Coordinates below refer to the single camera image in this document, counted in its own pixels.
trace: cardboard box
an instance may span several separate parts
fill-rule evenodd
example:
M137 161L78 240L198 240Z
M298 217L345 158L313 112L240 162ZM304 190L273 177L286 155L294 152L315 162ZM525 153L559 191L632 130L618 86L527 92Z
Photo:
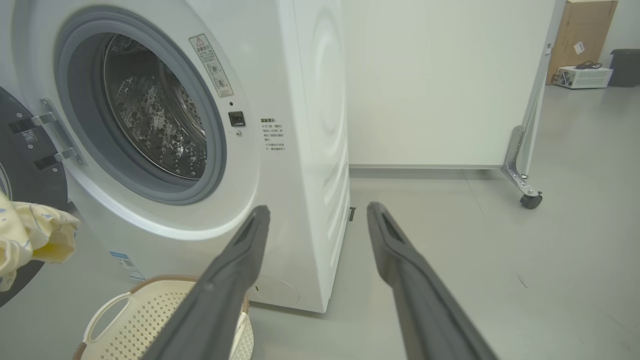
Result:
M547 85L553 84L559 67L598 62L617 5L617 1L566 2L551 52Z

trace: gray trash bin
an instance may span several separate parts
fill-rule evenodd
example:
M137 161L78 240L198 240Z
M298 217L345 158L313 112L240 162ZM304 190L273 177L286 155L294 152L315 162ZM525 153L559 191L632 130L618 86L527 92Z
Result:
M640 49L616 49L611 54L613 74L609 86L632 88L640 85Z

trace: white wall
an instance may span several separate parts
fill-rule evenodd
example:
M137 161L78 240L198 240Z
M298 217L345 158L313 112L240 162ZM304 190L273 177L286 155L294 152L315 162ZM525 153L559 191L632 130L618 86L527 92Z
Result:
M614 49L640 49L640 0L618 0L607 40L602 47L600 63L611 64Z

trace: caster wheel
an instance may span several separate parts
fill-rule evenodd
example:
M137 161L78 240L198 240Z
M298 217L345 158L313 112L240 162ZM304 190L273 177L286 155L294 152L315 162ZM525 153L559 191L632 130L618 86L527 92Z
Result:
M526 195L522 195L520 198L520 203L527 209L535 209L542 202L542 196L530 197Z

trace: front-loading washing machine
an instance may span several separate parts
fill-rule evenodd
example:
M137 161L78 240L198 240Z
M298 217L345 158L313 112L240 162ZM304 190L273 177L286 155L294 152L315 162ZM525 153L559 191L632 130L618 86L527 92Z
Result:
M266 204L249 299L326 311L349 212L339 1L1 6L0 86L22 106L1 131L21 174L66 174L135 279L201 274Z

